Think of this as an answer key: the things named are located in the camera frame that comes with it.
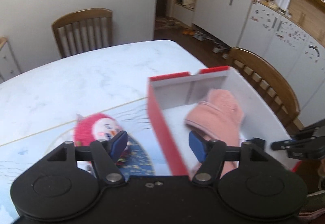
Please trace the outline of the pink plush toy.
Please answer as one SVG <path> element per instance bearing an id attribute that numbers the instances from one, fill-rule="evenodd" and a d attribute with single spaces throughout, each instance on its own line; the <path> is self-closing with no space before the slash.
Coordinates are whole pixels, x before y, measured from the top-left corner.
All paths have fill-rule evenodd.
<path id="1" fill-rule="evenodd" d="M 113 117 L 96 113 L 87 117 L 77 115 L 77 124 L 73 131 L 76 146 L 89 146 L 96 140 L 111 140 L 122 127 Z"/>

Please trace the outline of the pink fleece hat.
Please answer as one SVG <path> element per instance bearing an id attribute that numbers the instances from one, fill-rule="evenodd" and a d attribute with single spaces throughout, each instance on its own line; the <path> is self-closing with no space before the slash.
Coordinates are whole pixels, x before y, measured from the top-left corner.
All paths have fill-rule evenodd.
<path id="1" fill-rule="evenodd" d="M 206 97 L 184 118 L 205 140 L 221 140 L 228 146 L 240 146 L 240 129 L 244 120 L 238 101 L 224 89 L 210 89 Z"/>

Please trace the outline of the wooden chair at far side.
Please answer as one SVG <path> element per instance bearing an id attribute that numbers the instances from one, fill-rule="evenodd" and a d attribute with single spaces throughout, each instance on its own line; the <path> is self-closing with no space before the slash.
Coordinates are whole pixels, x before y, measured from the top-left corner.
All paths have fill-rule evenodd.
<path id="1" fill-rule="evenodd" d="M 66 14 L 52 23 L 62 58 L 113 45 L 113 12 L 89 8 Z"/>

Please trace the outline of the wooden chair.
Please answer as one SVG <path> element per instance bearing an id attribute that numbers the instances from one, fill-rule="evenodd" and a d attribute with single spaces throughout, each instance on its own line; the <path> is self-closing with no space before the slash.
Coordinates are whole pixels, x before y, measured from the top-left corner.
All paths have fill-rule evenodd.
<path id="1" fill-rule="evenodd" d="M 285 129 L 295 125 L 300 114 L 297 96 L 286 79 L 265 59 L 242 48 L 232 48 L 228 63 L 257 91 Z"/>
<path id="2" fill-rule="evenodd" d="M 62 58 L 113 45 L 113 12 L 89 8 L 66 14 L 52 23 Z"/>

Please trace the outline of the red white cardboard box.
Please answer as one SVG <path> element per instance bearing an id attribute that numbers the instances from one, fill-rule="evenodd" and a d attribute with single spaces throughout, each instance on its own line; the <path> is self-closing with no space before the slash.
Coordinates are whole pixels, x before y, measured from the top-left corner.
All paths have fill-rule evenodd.
<path id="1" fill-rule="evenodd" d="M 147 99 L 150 122 L 173 175 L 190 175 L 199 166 L 189 146 L 190 131 L 229 146 L 260 138 L 266 152 L 286 168 L 297 163 L 285 151 L 271 149 L 272 142 L 288 140 L 289 135 L 265 100 L 232 67 L 151 77 Z"/>

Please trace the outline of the wooden chair at right side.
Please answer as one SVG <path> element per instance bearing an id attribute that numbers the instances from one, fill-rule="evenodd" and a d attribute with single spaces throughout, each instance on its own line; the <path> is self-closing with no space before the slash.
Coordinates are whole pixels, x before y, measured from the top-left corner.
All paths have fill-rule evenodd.
<path id="1" fill-rule="evenodd" d="M 232 48 L 228 63 L 257 91 L 285 129 L 295 125 L 300 114 L 297 96 L 286 79 L 265 59 L 242 48 Z"/>

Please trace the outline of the white cabinet row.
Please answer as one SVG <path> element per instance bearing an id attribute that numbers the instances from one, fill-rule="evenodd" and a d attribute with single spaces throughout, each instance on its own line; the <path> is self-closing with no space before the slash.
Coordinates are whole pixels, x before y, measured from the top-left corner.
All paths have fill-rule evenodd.
<path id="1" fill-rule="evenodd" d="M 196 25 L 230 47 L 253 52 L 288 81 L 308 127 L 324 119 L 324 46 L 298 25 L 252 0 L 195 0 L 175 4 L 173 16 Z"/>

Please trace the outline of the white wooden sideboard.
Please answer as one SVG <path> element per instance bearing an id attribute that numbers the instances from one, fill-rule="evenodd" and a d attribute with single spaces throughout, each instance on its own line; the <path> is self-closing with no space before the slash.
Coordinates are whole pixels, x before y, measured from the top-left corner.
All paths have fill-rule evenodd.
<path id="1" fill-rule="evenodd" d="M 1 83 L 12 79 L 22 72 L 18 66 L 18 63 L 14 57 L 11 46 L 8 39 L 5 36 L 1 37 L 0 44 L 0 78 Z"/>

